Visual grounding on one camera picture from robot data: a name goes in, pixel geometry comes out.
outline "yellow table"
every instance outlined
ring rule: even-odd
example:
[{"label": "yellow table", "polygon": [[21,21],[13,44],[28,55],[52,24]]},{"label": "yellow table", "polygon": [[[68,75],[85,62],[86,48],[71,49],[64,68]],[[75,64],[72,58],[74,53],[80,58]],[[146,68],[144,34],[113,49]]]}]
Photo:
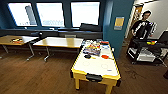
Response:
[{"label": "yellow table", "polygon": [[[75,79],[76,89],[79,89],[79,80],[89,81],[89,75],[96,75],[98,78],[102,78],[92,79],[91,81],[99,80],[98,83],[106,84],[106,94],[110,94],[112,87],[116,86],[118,80],[120,79],[120,74],[114,56],[111,52],[111,48],[109,45],[108,48],[103,48],[102,45],[100,46],[100,48],[100,56],[92,55],[93,58],[86,59],[84,57],[86,54],[83,53],[83,49],[78,55],[71,69],[73,78]],[[109,58],[113,59],[104,59],[101,57],[102,55],[108,55]]]},{"label": "yellow table", "polygon": [[60,38],[60,37],[47,37],[41,41],[36,42],[33,45],[46,46],[48,56],[44,58],[44,61],[50,56],[48,47],[66,47],[66,48],[79,48],[81,47],[83,39],[80,38]]},{"label": "yellow table", "polygon": [[29,60],[30,58],[32,58],[34,56],[34,52],[33,49],[30,45],[30,41],[37,39],[38,37],[29,37],[29,36],[12,36],[12,35],[7,35],[7,36],[3,36],[0,37],[0,44],[3,46],[3,48],[5,49],[5,51],[8,53],[8,49],[5,45],[24,45],[26,43],[29,44],[32,56],[28,57],[27,60]]}]

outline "person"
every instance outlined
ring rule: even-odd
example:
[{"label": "person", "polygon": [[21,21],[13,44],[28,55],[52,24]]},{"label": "person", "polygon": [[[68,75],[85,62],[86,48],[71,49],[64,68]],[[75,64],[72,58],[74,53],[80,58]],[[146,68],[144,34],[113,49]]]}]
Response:
[{"label": "person", "polygon": [[133,38],[140,39],[144,37],[145,34],[145,26],[147,26],[150,22],[147,20],[151,15],[150,11],[145,11],[142,15],[142,20],[139,20],[134,23],[131,28],[131,32],[133,34]]}]

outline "floor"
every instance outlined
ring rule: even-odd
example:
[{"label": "floor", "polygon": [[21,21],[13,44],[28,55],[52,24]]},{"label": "floor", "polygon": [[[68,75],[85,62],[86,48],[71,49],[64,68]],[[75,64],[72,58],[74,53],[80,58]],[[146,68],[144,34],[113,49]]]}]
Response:
[{"label": "floor", "polygon": [[[121,74],[120,87],[113,87],[111,94],[167,94],[168,79],[163,77],[167,67],[152,64],[132,65],[126,56],[127,46],[122,47],[117,65]],[[80,81],[75,89],[70,69],[76,53],[55,53],[44,62],[47,55],[35,53],[26,61],[29,51],[0,49],[0,94],[104,94],[106,86],[95,82]]]}]

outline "black chair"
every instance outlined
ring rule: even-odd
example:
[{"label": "black chair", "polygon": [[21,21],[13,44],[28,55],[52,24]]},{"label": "black chair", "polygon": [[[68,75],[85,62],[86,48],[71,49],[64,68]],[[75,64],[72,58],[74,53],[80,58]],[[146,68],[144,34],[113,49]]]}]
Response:
[{"label": "black chair", "polygon": [[33,32],[30,34],[31,37],[38,37],[37,39],[35,40],[32,40],[30,43],[31,44],[34,44],[36,43],[37,41],[41,40],[42,39],[42,32]]}]

